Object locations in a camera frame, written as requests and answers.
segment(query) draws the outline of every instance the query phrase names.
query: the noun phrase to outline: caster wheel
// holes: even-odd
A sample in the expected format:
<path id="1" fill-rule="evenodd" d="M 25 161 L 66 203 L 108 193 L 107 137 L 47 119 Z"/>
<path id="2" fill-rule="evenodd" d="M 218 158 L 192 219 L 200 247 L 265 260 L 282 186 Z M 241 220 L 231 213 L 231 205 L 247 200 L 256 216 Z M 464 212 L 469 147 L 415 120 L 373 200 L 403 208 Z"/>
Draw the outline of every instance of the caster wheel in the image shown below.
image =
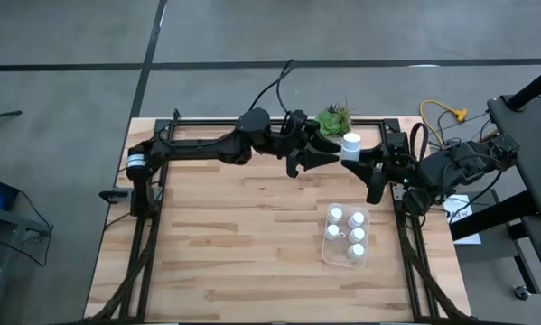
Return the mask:
<path id="1" fill-rule="evenodd" d="M 529 298 L 531 293 L 529 293 L 529 290 L 527 290 L 527 287 L 525 285 L 521 285 L 515 288 L 515 296 L 517 299 L 520 299 L 522 301 L 525 301 Z"/>

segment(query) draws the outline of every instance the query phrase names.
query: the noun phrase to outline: concrete floor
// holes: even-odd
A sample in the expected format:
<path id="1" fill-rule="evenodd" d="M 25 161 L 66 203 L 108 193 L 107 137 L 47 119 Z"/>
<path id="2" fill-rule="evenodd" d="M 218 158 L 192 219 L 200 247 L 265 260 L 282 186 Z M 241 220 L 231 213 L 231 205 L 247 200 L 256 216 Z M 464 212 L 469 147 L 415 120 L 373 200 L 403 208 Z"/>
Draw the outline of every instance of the concrete floor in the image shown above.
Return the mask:
<path id="1" fill-rule="evenodd" d="M 0 0 L 0 64 L 140 63 L 157 0 Z M 154 62 L 541 58 L 541 0 L 170 0 Z M 239 116 L 279 70 L 152 71 L 140 116 Z M 345 98 L 361 116 L 411 116 L 428 98 L 482 114 L 489 98 L 517 91 L 541 66 L 299 69 L 284 102 L 316 114 Z M 111 186 L 140 73 L 0 72 L 0 180 L 32 197 L 55 225 L 48 265 L 17 259 L 0 324 L 81 317 Z M 259 102 L 278 116 L 275 96 Z M 428 109 L 435 121 L 439 108 Z M 487 117 L 449 129 L 471 139 Z M 446 116 L 444 125 L 453 123 Z M 492 175 L 469 189 L 477 190 Z M 511 171 L 495 187 L 524 189 Z M 541 266 L 527 251 L 541 287 Z M 40 252 L 42 247 L 34 250 Z M 473 315 L 541 324 L 541 295 L 520 302 L 512 259 L 462 264 Z"/>

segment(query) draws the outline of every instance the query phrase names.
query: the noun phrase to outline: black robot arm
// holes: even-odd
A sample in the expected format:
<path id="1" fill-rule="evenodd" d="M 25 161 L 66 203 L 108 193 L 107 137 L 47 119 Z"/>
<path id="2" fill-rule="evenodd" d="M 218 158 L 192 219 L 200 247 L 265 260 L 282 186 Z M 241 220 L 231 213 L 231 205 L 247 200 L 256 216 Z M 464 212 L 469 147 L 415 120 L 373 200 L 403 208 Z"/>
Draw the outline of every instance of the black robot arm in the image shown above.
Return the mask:
<path id="1" fill-rule="evenodd" d="M 334 163 L 340 146 L 320 133 L 320 125 L 302 110 L 288 112 L 280 131 L 270 127 L 270 116 L 262 108 L 248 110 L 236 122 L 230 133 L 213 140 L 172 140 L 162 133 L 175 128 L 180 114 L 174 112 L 172 122 L 151 139 L 130 148 L 127 152 L 127 178 L 134 183 L 130 213 L 149 218 L 156 211 L 152 176 L 164 163 L 173 160 L 217 159 L 224 163 L 242 165 L 252 157 L 252 149 L 261 154 L 286 157 L 286 173 L 295 178 L 298 165 L 305 171 Z"/>
<path id="2" fill-rule="evenodd" d="M 428 135 L 422 124 L 414 130 L 419 127 Z M 503 134 L 481 144 L 468 141 L 453 145 L 418 161 L 413 155 L 415 134 L 411 134 L 410 147 L 406 133 L 389 134 L 385 143 L 362 150 L 358 162 L 342 161 L 367 184 L 368 203 L 379 203 L 385 186 L 393 182 L 405 189 L 402 201 L 406 212 L 424 215 L 433 204 L 443 203 L 454 194 L 456 186 L 469 185 L 485 173 L 513 166 L 519 149 L 513 138 Z"/>

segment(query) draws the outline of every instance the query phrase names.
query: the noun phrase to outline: small white bottle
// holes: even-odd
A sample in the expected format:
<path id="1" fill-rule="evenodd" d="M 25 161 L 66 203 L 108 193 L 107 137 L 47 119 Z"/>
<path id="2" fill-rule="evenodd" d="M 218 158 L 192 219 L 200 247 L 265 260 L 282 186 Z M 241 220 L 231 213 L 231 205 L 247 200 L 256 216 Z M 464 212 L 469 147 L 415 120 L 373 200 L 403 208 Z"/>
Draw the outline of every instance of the small white bottle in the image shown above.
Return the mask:
<path id="1" fill-rule="evenodd" d="M 360 212 L 356 212 L 352 215 L 352 217 L 349 218 L 349 227 L 354 229 L 360 227 L 362 223 L 364 222 L 364 215 Z"/>
<path id="2" fill-rule="evenodd" d="M 360 158 L 360 135 L 354 133 L 345 134 L 340 149 L 340 159 L 358 161 Z"/>
<path id="3" fill-rule="evenodd" d="M 326 227 L 326 231 L 324 232 L 324 236 L 328 240 L 333 240 L 334 238 L 339 236 L 339 227 L 336 225 L 330 225 Z"/>
<path id="4" fill-rule="evenodd" d="M 364 235 L 365 235 L 364 230 L 362 230 L 361 227 L 358 227 L 358 228 L 350 231 L 349 241 L 352 244 L 360 243 L 362 241 L 362 239 L 364 239 Z"/>
<path id="5" fill-rule="evenodd" d="M 333 208 L 331 210 L 331 213 L 328 215 L 328 222 L 332 223 L 332 225 L 336 225 L 339 223 L 340 219 L 342 218 L 342 210 L 340 208 Z"/>
<path id="6" fill-rule="evenodd" d="M 364 247 L 361 244 L 354 244 L 346 251 L 350 259 L 358 260 L 364 255 Z"/>

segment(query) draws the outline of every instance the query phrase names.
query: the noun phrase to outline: wooden table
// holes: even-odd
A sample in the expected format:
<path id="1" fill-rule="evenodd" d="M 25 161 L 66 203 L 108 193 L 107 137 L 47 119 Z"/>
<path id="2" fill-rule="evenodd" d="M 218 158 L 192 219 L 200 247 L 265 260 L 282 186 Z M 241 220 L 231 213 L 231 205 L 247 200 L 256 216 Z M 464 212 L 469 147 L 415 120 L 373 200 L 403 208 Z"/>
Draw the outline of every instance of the wooden table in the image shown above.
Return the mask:
<path id="1" fill-rule="evenodd" d="M 420 122 L 419 117 L 399 120 L 408 133 Z M 150 138 L 154 121 L 133 119 L 126 149 Z M 178 127 L 174 139 L 214 138 L 230 129 Z M 353 131 L 361 134 L 363 147 L 380 142 L 374 126 L 355 126 Z M 339 163 L 301 172 L 296 179 L 285 173 L 285 160 L 270 155 L 255 154 L 245 166 L 170 162 L 146 321 L 412 319 L 388 190 L 380 204 L 365 203 L 367 188 Z M 131 187 L 124 172 L 117 186 Z M 371 212 L 369 258 L 362 269 L 322 261 L 322 233 L 332 202 L 360 205 Z M 107 222 L 128 209 L 129 203 L 116 204 Z M 123 280 L 134 228 L 135 219 L 128 217 L 105 232 L 86 316 L 99 311 Z M 423 233 L 431 273 L 457 307 L 469 314 L 444 214 L 430 212 Z M 424 290 L 418 280 L 422 300 Z M 139 281 L 131 314 L 137 306 Z"/>

